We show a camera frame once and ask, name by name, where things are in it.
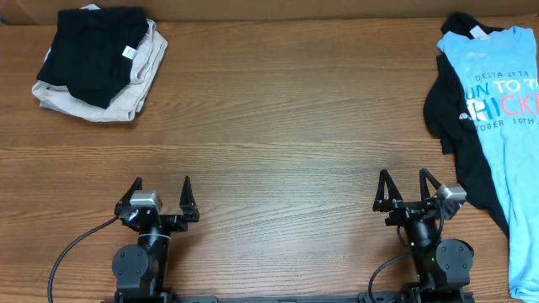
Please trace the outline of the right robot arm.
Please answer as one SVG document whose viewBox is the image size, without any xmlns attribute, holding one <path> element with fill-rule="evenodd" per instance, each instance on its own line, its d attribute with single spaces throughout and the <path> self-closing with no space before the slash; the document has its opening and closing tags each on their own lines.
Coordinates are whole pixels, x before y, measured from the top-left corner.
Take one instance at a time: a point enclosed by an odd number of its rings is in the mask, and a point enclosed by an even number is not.
<svg viewBox="0 0 539 303">
<path fill-rule="evenodd" d="M 445 223 L 467 201 L 467 193 L 457 183 L 442 184 L 427 169 L 419 171 L 420 200 L 406 202 L 386 169 L 380 171 L 375 212 L 387 213 L 387 226 L 397 229 L 399 241 L 408 249 L 404 255 L 383 263 L 369 280 L 369 302 L 395 303 L 467 303 L 473 293 L 470 284 L 474 250 L 458 239 L 442 238 Z M 406 283 L 397 292 L 376 293 L 373 284 L 388 266 L 411 258 L 417 280 Z"/>
</svg>

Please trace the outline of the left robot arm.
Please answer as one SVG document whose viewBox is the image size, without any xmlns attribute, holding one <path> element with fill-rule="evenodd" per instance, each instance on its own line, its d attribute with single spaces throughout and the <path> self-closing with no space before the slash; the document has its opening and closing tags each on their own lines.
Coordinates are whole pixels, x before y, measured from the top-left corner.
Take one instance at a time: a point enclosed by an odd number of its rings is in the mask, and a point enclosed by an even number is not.
<svg viewBox="0 0 539 303">
<path fill-rule="evenodd" d="M 122 247 L 113 257 L 116 302 L 176 302 L 178 296 L 165 286 L 171 234 L 185 232 L 200 219 L 190 178 L 184 179 L 179 214 L 161 212 L 156 191 L 144 191 L 138 177 L 115 206 L 115 215 L 138 233 L 137 242 Z"/>
</svg>

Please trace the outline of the light blue printed t-shirt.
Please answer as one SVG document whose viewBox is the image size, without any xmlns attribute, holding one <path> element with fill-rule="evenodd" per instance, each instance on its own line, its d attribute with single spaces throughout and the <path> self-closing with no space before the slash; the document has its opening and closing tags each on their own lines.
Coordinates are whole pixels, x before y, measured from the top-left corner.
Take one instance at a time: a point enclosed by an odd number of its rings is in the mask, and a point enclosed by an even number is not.
<svg viewBox="0 0 539 303">
<path fill-rule="evenodd" d="M 538 76 L 532 29 L 513 26 L 437 44 L 465 93 L 510 229 L 509 293 L 538 300 Z"/>
</svg>

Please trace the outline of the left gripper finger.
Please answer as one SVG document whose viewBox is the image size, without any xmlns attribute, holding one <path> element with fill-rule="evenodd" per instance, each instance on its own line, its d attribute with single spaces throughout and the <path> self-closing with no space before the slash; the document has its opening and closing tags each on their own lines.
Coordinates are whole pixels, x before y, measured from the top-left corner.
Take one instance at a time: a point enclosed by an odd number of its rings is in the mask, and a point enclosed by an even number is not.
<svg viewBox="0 0 539 303">
<path fill-rule="evenodd" d="M 198 222 L 200 212 L 195 203 L 195 198 L 192 192 L 192 186 L 189 176 L 184 178 L 183 188 L 180 195 L 179 207 L 182 210 L 182 216 L 186 222 Z"/>
<path fill-rule="evenodd" d="M 115 205 L 115 214 L 119 215 L 123 208 L 127 205 L 130 205 L 132 195 L 137 191 L 142 189 L 142 178 L 137 177 L 130 188 L 125 192 L 125 194 L 120 198 L 120 200 Z"/>
</svg>

